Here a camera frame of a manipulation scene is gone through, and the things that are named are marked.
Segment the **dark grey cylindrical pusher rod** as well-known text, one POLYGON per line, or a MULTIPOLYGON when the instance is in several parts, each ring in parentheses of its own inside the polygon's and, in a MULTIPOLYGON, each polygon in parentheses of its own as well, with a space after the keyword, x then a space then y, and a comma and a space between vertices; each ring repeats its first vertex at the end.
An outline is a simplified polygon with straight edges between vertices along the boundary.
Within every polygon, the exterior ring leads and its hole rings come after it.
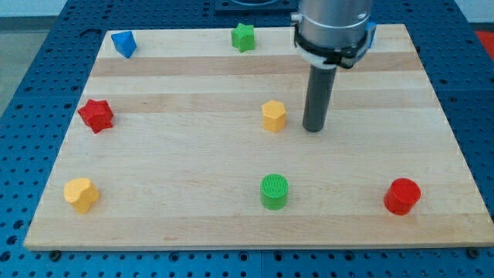
POLYGON ((309 132, 323 129, 337 69, 310 67, 306 101, 303 113, 303 127, 309 132))

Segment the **blue block behind arm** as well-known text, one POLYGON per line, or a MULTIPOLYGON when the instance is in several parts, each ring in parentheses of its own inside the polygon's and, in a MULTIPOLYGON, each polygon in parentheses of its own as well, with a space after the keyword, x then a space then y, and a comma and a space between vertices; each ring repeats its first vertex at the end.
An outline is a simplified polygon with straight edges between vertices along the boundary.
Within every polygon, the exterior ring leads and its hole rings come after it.
POLYGON ((368 22, 366 31, 368 32, 368 38, 370 40, 368 48, 370 49, 374 42, 374 36, 377 28, 376 22, 368 22))

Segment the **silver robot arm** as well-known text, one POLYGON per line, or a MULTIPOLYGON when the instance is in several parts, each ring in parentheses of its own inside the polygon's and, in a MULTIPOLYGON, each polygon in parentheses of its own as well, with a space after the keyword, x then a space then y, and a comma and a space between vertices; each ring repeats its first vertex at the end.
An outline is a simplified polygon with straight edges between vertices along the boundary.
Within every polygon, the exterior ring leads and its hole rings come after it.
POLYGON ((310 63, 303 127, 323 129, 339 68, 350 69, 371 46, 376 26, 369 23, 372 0, 302 0, 291 15, 294 45, 310 63))

